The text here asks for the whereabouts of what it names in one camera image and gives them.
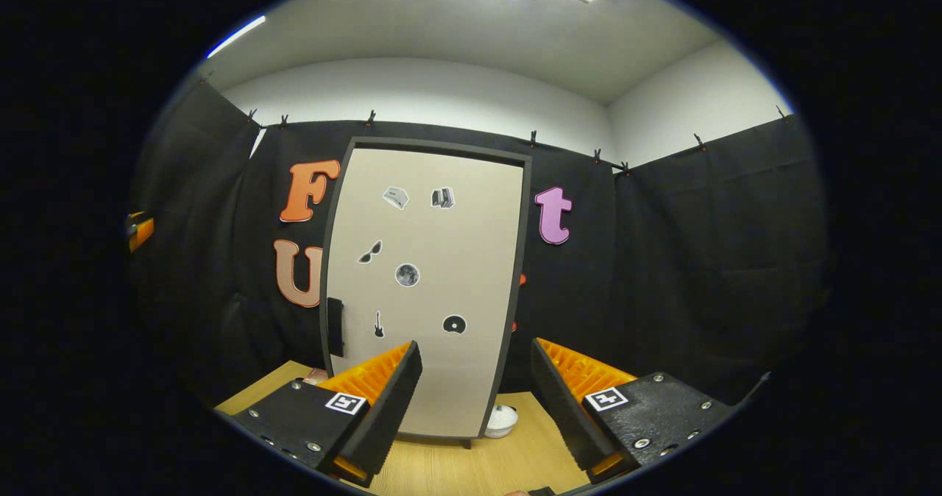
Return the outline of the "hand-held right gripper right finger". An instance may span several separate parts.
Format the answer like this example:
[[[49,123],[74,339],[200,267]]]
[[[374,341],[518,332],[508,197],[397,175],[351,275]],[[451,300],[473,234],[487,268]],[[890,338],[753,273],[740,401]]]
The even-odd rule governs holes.
[[[592,485],[666,461],[736,411],[666,372],[635,376],[545,339],[531,343],[539,401]]]

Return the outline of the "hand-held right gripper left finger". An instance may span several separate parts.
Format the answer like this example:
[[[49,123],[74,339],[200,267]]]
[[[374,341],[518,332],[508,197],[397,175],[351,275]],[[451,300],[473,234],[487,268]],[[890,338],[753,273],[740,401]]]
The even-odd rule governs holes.
[[[231,403],[228,422],[304,470],[368,487],[422,371],[419,345],[410,341],[319,384],[295,379]]]

